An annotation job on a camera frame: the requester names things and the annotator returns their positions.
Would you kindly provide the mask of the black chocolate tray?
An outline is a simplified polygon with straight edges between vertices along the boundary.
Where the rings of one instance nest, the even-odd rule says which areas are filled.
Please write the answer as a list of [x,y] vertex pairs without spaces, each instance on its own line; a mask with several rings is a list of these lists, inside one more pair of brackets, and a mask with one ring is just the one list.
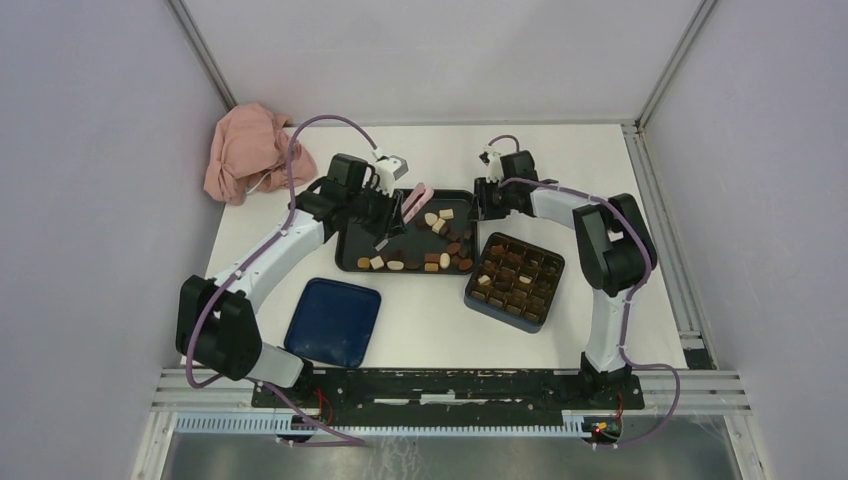
[[[443,220],[438,212],[453,209],[454,218]],[[381,251],[374,249],[374,239],[351,224],[338,235],[335,263],[345,272],[387,273],[387,274],[447,274],[464,275],[469,271],[460,271],[457,267],[462,259],[477,260],[478,225],[474,217],[473,194],[465,190],[437,189],[431,200],[407,226],[404,235],[395,237]],[[439,257],[447,252],[451,256],[448,269],[439,267]],[[385,266],[380,270],[362,270],[357,260],[381,256]],[[402,271],[391,271],[386,267],[388,261],[397,260],[405,264]]]

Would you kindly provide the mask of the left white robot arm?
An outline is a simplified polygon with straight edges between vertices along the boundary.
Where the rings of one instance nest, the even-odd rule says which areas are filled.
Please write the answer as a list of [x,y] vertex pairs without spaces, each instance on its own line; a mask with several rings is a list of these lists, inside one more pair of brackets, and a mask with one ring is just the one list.
[[368,231],[377,246],[402,234],[404,195],[395,184],[408,171],[398,156],[370,163],[337,154],[327,174],[294,196],[283,222],[241,259],[210,278],[189,277],[180,289],[175,334],[186,366],[271,383],[288,406],[306,405],[314,381],[302,373],[305,360],[265,342],[256,314],[302,260],[350,224]]

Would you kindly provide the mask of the pink cat paw tongs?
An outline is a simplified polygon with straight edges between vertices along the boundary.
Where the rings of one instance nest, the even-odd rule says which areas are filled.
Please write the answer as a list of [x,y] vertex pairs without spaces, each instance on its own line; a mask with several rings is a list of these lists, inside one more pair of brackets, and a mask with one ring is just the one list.
[[434,189],[423,182],[419,182],[409,191],[396,190],[390,198],[388,206],[384,208],[385,214],[378,221],[374,233],[373,246],[375,250],[383,250],[392,239],[404,235],[407,226],[431,200],[433,195]]

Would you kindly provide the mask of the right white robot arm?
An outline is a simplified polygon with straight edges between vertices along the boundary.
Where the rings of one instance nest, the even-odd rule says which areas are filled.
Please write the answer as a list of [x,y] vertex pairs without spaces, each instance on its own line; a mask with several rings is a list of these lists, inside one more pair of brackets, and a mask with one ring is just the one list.
[[580,269],[593,294],[577,392],[585,405],[602,408],[632,373],[625,351],[631,310],[658,263],[640,207],[630,194],[603,197],[541,180],[527,150],[502,155],[488,147],[480,158],[486,173],[474,181],[477,219],[521,213],[575,234]]

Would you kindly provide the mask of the blue chocolate box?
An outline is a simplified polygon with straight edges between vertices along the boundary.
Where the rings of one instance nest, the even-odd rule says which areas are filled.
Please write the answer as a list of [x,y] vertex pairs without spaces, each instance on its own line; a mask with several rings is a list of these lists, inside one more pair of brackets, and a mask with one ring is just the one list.
[[[486,240],[464,289],[467,308],[535,334],[545,325],[566,269],[565,258],[502,232]],[[519,281],[532,278],[531,284]]]

